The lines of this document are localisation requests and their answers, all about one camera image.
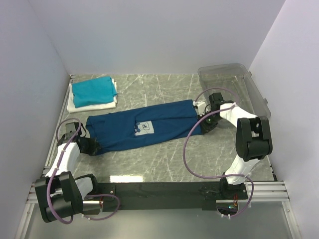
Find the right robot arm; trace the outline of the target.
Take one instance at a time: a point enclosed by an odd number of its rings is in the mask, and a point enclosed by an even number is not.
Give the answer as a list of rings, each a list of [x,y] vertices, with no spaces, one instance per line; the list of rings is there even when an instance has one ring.
[[[213,93],[209,96],[209,101],[208,105],[202,101],[193,102],[198,120],[211,112],[217,112],[200,123],[203,134],[215,129],[222,119],[236,127],[237,155],[229,169],[223,173],[226,177],[219,181],[220,198],[233,199],[236,196],[246,198],[245,177],[273,150],[269,120],[245,111],[233,101],[224,100],[221,93]]]

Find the clear plastic bin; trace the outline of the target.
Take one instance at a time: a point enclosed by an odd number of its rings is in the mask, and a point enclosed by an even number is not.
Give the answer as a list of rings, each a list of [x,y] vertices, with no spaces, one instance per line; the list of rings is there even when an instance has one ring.
[[[206,66],[198,69],[199,82],[206,92],[202,95],[209,102],[209,95],[220,92],[225,100],[236,101],[244,110],[269,118],[268,102],[255,85],[252,74],[239,63]]]

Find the white folded t-shirt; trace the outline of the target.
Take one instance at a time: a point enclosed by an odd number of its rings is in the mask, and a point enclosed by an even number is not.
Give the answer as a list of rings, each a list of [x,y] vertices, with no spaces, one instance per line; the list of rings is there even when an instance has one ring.
[[[73,96],[71,95],[71,93],[72,93],[72,89],[71,89],[71,83],[70,83],[69,84],[69,97],[68,97],[68,102],[67,102],[67,111],[69,113],[112,109],[112,108],[115,108],[116,104],[117,104],[117,96],[116,96],[114,99],[114,102],[112,102],[112,103],[75,108],[75,106],[72,102]]]

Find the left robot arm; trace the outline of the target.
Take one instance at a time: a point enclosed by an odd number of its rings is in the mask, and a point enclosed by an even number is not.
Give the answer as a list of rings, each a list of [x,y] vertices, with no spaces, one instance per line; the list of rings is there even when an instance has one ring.
[[[83,124],[76,118],[63,121],[66,133],[57,138],[57,155],[49,171],[35,182],[35,192],[42,219],[70,224],[73,216],[83,212],[83,200],[94,200],[100,188],[92,174],[73,177],[80,154],[94,156],[101,149],[94,138],[82,135]]]

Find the teal folded t-shirt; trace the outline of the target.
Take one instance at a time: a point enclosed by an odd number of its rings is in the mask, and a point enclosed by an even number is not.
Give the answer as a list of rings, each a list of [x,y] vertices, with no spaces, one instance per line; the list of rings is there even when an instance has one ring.
[[[71,89],[75,108],[112,103],[117,96],[110,76],[72,83]]]

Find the black base beam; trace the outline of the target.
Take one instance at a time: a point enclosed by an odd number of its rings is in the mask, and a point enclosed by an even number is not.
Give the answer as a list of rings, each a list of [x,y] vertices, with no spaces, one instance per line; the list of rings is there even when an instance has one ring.
[[[121,210],[202,209],[215,211],[218,200],[245,200],[244,184],[220,182],[98,183],[98,197],[87,198],[83,214]]]

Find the dark blue t-shirt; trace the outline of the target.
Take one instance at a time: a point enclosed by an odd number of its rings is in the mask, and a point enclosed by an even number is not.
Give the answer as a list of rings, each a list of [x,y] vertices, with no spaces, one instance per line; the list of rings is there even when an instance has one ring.
[[[89,116],[86,129],[97,140],[98,154],[154,145],[201,134],[192,100]]]

